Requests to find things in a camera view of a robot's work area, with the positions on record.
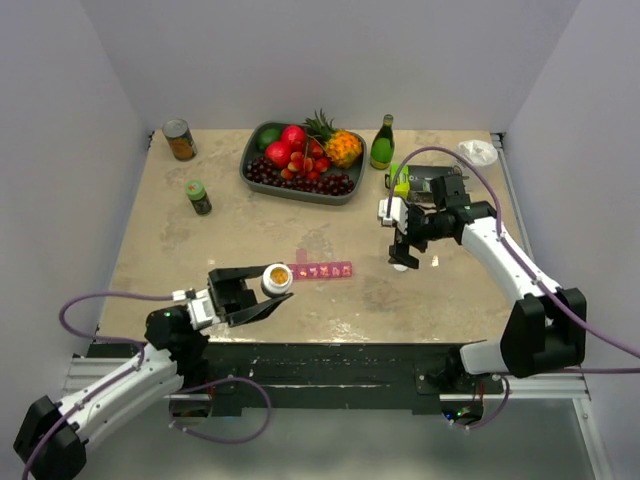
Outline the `white-capped pill bottle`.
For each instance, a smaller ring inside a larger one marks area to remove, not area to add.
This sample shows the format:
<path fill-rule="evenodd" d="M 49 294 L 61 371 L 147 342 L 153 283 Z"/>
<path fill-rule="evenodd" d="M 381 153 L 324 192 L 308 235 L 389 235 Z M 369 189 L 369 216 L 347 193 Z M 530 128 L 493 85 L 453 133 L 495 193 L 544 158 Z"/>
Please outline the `white-capped pill bottle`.
<path fill-rule="evenodd" d="M 290 291 L 293 279 L 292 270 L 286 264 L 270 264 L 261 275 L 261 289 L 270 298 L 280 297 Z"/>

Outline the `pink weekly pill organizer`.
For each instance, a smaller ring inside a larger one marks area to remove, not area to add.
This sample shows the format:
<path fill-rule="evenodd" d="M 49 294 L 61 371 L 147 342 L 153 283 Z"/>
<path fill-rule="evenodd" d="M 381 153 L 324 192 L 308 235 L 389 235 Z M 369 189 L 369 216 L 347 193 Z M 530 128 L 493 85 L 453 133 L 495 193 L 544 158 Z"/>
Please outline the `pink weekly pill organizer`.
<path fill-rule="evenodd" d="M 310 262 L 305 249 L 297 249 L 295 261 L 288 264 L 295 281 L 351 278 L 354 275 L 350 261 Z"/>

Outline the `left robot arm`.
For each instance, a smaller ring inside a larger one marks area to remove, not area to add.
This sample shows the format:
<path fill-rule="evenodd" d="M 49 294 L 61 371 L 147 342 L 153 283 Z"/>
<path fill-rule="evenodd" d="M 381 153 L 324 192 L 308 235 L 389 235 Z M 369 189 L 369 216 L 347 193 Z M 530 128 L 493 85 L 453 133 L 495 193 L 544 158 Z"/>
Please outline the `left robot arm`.
<path fill-rule="evenodd" d="M 293 280 L 283 263 L 222 268 L 209 272 L 202 290 L 164 296 L 168 307 L 148 315 L 145 339 L 130 343 L 136 351 L 126 363 L 74 394 L 30 405 L 13 445 L 23 478 L 73 479 L 90 449 L 163 397 L 236 381 L 207 380 L 204 330 L 268 318 L 291 297 Z"/>

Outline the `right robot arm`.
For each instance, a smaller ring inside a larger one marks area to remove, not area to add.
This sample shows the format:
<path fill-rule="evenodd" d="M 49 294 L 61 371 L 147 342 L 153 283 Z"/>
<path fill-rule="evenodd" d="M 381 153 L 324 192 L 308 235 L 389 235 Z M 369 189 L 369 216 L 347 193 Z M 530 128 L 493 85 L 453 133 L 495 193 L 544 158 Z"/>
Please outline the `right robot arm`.
<path fill-rule="evenodd" d="M 502 290 L 512 310 L 502 336 L 463 345 L 445 369 L 448 386 L 469 392 L 481 375 L 506 372 L 517 378 L 560 371 L 584 361 L 587 302 L 577 288 L 548 277 L 513 240 L 486 201 L 472 201 L 458 175 L 431 181 L 433 210 L 401 197 L 380 201 L 377 217 L 395 230 L 389 261 L 416 269 L 411 249 L 453 239 L 469 252 Z"/>

